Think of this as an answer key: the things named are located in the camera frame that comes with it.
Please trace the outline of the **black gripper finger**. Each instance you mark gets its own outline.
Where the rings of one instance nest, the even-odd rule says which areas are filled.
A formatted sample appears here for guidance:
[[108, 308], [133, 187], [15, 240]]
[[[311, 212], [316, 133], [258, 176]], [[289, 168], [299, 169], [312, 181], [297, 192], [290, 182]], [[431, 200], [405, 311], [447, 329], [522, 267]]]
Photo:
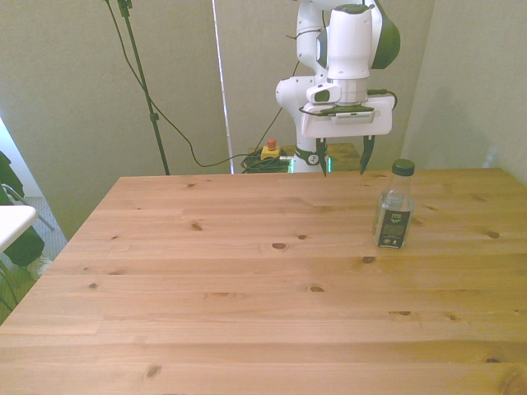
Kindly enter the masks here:
[[319, 158], [319, 165], [324, 176], [327, 175], [327, 142], [324, 138], [317, 138], [316, 142], [316, 154]]
[[360, 174], [364, 174], [375, 146], [374, 136], [363, 137], [363, 151], [360, 158]]

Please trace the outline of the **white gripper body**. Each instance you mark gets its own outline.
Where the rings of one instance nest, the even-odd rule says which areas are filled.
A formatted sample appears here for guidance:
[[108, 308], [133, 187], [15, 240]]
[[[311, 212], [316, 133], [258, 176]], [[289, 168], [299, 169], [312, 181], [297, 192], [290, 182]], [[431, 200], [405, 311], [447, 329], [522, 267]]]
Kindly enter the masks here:
[[386, 135], [392, 129], [392, 110], [392, 95], [369, 97], [361, 109], [308, 103], [300, 109], [300, 130], [308, 138]]

